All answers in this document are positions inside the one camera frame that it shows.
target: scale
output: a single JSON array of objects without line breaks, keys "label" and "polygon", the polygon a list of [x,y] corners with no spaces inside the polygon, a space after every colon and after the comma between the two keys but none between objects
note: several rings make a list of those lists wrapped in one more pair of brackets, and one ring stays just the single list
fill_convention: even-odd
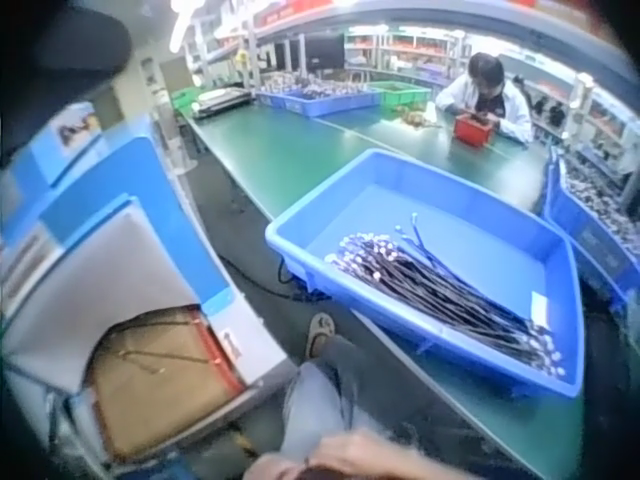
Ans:
[{"label": "scale", "polygon": [[203,93],[191,104],[193,118],[202,120],[227,110],[248,105],[253,100],[251,92],[244,88],[219,88]]}]

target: foot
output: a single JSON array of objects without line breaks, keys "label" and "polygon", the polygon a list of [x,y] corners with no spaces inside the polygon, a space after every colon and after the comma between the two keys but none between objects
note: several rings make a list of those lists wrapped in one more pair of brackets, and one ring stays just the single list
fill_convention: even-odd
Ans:
[{"label": "foot", "polygon": [[313,316],[309,323],[305,358],[320,356],[329,337],[336,334],[336,326],[329,314],[321,312]]}]

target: black hair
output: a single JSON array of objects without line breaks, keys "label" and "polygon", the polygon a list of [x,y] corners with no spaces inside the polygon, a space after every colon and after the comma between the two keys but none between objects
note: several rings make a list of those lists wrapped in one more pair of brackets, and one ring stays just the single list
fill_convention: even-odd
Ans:
[{"label": "black hair", "polygon": [[469,73],[469,76],[471,78],[478,77],[478,66],[483,60],[486,60],[487,57],[491,58],[491,55],[482,52],[474,53],[473,55],[471,55],[471,58],[469,59],[469,65],[467,67],[467,72]]},{"label": "black hair", "polygon": [[504,83],[504,67],[497,57],[491,55],[481,57],[477,72],[477,77],[482,79],[489,88],[496,88]]},{"label": "black hair", "polygon": [[346,480],[343,473],[328,468],[310,467],[298,474],[296,480]]}]

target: red container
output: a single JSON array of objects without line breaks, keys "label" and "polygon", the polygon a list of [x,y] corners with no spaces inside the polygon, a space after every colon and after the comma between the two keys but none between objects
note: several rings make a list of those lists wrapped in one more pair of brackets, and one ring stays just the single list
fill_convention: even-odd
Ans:
[{"label": "red container", "polygon": [[465,113],[456,117],[453,135],[472,147],[484,147],[491,138],[491,125],[482,125]]}]

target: gray pants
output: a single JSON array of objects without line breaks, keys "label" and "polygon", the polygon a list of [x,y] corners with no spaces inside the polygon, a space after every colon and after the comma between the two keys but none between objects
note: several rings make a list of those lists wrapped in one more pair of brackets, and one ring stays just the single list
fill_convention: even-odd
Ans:
[{"label": "gray pants", "polygon": [[403,401],[397,383],[397,376],[344,338],[329,338],[321,356],[305,362],[289,387],[282,454],[301,462],[323,437],[352,429],[395,439],[402,419],[418,408]]}]

